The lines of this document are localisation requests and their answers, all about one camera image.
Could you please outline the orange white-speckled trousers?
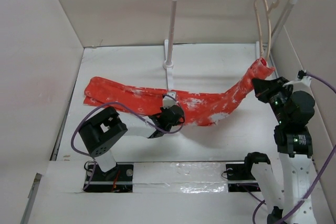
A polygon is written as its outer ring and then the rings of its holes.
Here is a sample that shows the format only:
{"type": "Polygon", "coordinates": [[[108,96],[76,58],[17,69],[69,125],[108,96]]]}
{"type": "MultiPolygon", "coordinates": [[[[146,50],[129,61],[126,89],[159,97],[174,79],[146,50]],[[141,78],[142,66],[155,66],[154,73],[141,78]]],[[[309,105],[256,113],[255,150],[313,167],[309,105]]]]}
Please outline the orange white-speckled trousers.
{"type": "MultiPolygon", "coordinates": [[[[254,78],[264,80],[275,68],[259,58],[247,69],[242,78],[224,93],[191,93],[177,90],[176,99],[185,113],[185,125],[211,126],[228,117],[253,90],[254,78]]],[[[99,106],[120,102],[140,115],[159,113],[166,89],[135,87],[103,77],[93,77],[84,90],[84,104],[99,106]]]]}

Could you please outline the wooden clothes hanger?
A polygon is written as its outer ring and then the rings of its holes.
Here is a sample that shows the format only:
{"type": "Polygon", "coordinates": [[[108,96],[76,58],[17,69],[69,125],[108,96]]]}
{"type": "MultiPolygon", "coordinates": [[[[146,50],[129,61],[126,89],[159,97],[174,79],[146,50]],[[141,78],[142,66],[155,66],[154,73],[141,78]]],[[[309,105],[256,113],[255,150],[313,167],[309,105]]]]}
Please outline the wooden clothes hanger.
{"type": "Polygon", "coordinates": [[[270,5],[268,5],[267,0],[254,0],[254,12],[256,17],[256,23],[257,23],[257,29],[258,29],[258,38],[259,38],[259,57],[263,58],[265,61],[268,61],[270,58],[270,47],[271,47],[271,20],[270,20],[270,14],[271,12],[276,9],[281,0],[275,0],[270,5]],[[264,16],[265,16],[265,22],[266,24],[263,25],[260,20],[260,13],[258,8],[258,2],[261,2],[264,7],[264,16]],[[266,50],[263,48],[264,41],[263,41],[263,27],[267,27],[267,48],[266,50]]]}

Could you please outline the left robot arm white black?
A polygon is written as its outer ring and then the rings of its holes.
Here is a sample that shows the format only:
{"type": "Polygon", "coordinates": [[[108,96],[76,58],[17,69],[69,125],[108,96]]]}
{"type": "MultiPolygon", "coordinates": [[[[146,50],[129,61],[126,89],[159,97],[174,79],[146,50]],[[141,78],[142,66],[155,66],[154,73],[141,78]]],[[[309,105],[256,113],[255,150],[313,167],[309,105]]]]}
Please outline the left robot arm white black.
{"type": "Polygon", "coordinates": [[[160,110],[154,115],[139,116],[141,122],[134,123],[130,114],[121,115],[109,106],[82,123],[78,133],[89,156],[97,162],[100,176],[112,180],[117,175],[117,163],[111,148],[122,137],[159,138],[172,134],[173,127],[185,122],[184,111],[178,105],[160,110]]]}

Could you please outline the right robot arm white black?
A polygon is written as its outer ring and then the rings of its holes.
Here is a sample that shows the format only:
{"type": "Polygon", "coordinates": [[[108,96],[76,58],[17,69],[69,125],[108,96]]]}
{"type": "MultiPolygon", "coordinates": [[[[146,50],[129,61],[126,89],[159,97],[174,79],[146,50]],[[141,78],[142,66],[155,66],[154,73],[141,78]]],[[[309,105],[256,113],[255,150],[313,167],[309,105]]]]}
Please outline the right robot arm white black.
{"type": "Polygon", "coordinates": [[[314,98],[293,90],[292,82],[280,77],[273,80],[253,78],[256,98],[269,104],[278,122],[274,139],[283,173],[280,189],[266,154],[253,152],[244,160],[243,173],[255,179],[267,206],[267,223],[316,223],[310,187],[312,137],[307,128],[314,116],[314,98]]]}

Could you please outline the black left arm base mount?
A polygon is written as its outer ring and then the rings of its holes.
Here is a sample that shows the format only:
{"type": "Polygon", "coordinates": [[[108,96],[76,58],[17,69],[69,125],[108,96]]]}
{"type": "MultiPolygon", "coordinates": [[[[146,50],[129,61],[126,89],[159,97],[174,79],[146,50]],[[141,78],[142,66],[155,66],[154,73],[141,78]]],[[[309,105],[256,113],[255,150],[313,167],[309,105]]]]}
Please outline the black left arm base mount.
{"type": "Polygon", "coordinates": [[[132,193],[133,192],[133,170],[131,163],[117,164],[112,171],[102,172],[93,161],[84,164],[86,171],[83,190],[87,193],[132,193]]]}

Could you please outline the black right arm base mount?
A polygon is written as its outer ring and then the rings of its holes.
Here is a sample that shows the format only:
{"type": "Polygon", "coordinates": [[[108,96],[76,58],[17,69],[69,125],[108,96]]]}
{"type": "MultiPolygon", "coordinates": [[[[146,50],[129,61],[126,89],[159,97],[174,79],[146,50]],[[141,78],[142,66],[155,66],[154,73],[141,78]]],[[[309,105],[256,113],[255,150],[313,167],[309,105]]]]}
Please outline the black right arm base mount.
{"type": "Polygon", "coordinates": [[[243,163],[228,163],[223,173],[227,179],[230,193],[260,192],[260,187],[253,175],[245,171],[243,163]]]}

